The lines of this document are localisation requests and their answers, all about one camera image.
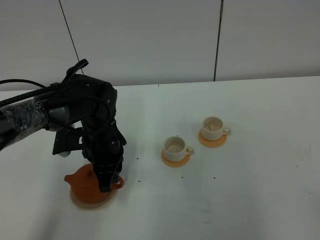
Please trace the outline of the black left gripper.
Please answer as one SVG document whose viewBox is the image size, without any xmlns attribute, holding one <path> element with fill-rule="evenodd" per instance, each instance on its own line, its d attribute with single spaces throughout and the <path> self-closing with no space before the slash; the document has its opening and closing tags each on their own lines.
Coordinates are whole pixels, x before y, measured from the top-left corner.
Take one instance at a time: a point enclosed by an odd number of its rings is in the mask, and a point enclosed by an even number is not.
<svg viewBox="0 0 320 240">
<path fill-rule="evenodd" d="M 126 144 L 113 119 L 96 135 L 81 136 L 65 128 L 59 130 L 55 135 L 52 154 L 81 150 L 83 157 L 96 167 L 99 191 L 109 193 L 119 187 L 119 173 L 124 160 L 123 146 Z"/>
</svg>

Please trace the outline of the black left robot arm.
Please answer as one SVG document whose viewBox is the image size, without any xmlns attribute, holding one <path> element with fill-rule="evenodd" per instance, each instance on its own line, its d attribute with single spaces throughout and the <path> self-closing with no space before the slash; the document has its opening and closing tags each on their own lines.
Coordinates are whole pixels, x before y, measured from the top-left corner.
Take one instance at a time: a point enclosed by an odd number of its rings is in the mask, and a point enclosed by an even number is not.
<svg viewBox="0 0 320 240">
<path fill-rule="evenodd" d="M 108 82 L 76 74 L 71 79 L 0 103 L 2 149 L 45 129 L 56 133 L 54 154 L 82 151 L 102 193 L 122 171 L 126 140 L 116 124 L 117 90 Z"/>
</svg>

